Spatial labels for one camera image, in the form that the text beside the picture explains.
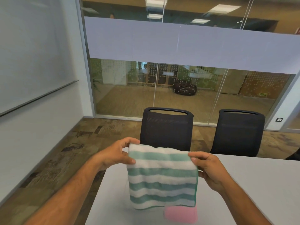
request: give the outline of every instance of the striped towel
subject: striped towel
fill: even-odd
[[[135,209],[182,205],[195,207],[198,169],[187,151],[130,144],[127,165],[130,200]]]

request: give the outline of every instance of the patterned carpet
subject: patterned carpet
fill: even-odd
[[[84,118],[56,146],[44,162],[0,207],[0,224],[21,225],[40,208],[96,152],[114,141],[140,137],[140,121]],[[214,127],[193,126],[191,151],[212,147]],[[258,157],[284,159],[300,146],[300,134],[265,131]],[[76,225],[84,225],[105,171],[99,172],[81,208]]]

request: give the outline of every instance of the black chair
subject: black chair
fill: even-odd
[[[265,116],[246,110],[220,110],[210,153],[255,157],[260,148]]]
[[[152,110],[173,111],[185,115],[171,115],[152,112]],[[141,144],[158,148],[174,148],[190,151],[194,115],[186,110],[148,107],[144,110]]]
[[[298,160],[298,161],[300,161],[300,148],[294,154],[287,157],[286,160]]]

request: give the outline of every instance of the tabletop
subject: tabletop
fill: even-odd
[[[217,155],[230,175],[273,224],[299,224],[300,162],[291,160]],[[127,169],[117,164],[107,169],[86,225],[180,224],[163,218],[163,207],[137,211],[129,199]],[[221,196],[202,178],[197,189],[201,225],[235,224]]]

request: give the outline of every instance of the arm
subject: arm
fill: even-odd
[[[122,151],[129,143],[140,141],[126,137],[93,155],[77,173],[40,208],[25,225],[72,225],[88,194],[95,175],[117,163],[135,164],[135,160]]]
[[[203,151],[189,152],[188,155],[202,170],[199,176],[222,196],[237,225],[272,225],[231,178],[217,156]]]

